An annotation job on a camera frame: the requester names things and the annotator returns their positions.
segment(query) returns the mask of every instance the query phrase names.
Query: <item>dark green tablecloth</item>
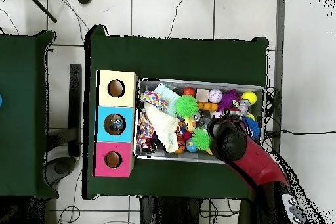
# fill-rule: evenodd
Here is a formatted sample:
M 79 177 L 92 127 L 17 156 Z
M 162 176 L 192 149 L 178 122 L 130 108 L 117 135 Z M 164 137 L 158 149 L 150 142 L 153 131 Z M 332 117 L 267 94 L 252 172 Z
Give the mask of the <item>dark green tablecloth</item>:
M 0 35 L 0 195 L 55 197 L 43 179 L 45 53 L 54 32 Z
M 253 41 L 154 39 L 106 36 L 94 26 L 85 37 L 83 195 L 243 198 L 247 187 L 225 164 L 135 160 L 129 178 L 93 177 L 96 71 L 121 70 L 139 77 L 265 86 L 265 37 Z

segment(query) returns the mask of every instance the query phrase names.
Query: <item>blue ball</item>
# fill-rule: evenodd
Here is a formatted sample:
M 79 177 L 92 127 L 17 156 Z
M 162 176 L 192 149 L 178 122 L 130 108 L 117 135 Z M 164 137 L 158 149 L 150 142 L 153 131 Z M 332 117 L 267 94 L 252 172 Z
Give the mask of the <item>blue ball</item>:
M 189 152 L 195 152 L 197 150 L 192 138 L 189 138 L 187 141 L 186 141 L 186 149 L 187 151 Z

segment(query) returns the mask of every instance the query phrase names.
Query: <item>table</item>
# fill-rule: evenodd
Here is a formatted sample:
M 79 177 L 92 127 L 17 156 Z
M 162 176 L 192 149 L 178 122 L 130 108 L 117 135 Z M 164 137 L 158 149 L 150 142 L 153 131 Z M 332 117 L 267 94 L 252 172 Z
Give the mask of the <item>table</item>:
M 135 160 L 129 178 L 93 177 L 96 71 L 135 72 L 140 78 L 266 85 L 265 37 L 252 41 L 107 36 L 93 26 L 85 37 L 83 197 L 146 195 L 245 198 L 243 179 L 226 164 Z

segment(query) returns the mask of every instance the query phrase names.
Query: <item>wooden block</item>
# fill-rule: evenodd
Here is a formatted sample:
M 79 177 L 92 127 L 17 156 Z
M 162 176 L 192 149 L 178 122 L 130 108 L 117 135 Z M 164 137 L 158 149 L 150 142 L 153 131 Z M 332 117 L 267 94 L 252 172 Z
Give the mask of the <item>wooden block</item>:
M 129 177 L 134 165 L 132 143 L 97 142 L 93 160 L 95 177 Z
M 116 134 L 107 128 L 108 122 L 112 117 L 111 115 L 114 114 L 119 115 L 122 119 L 123 131 L 120 134 Z M 98 116 L 96 114 L 96 120 L 98 120 L 97 142 L 132 141 L 134 131 L 134 108 L 98 106 Z
M 134 72 L 97 71 L 97 105 L 134 107 L 137 81 Z

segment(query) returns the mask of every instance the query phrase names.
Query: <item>white cloth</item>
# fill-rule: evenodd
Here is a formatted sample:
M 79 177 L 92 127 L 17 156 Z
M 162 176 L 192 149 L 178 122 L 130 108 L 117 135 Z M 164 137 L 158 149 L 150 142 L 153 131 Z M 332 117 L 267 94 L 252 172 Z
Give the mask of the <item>white cloth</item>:
M 147 118 L 153 125 L 154 131 L 162 142 L 167 152 L 174 152 L 179 149 L 177 144 L 176 129 L 179 124 L 179 119 L 165 114 L 161 110 L 148 102 L 144 103 L 144 109 Z

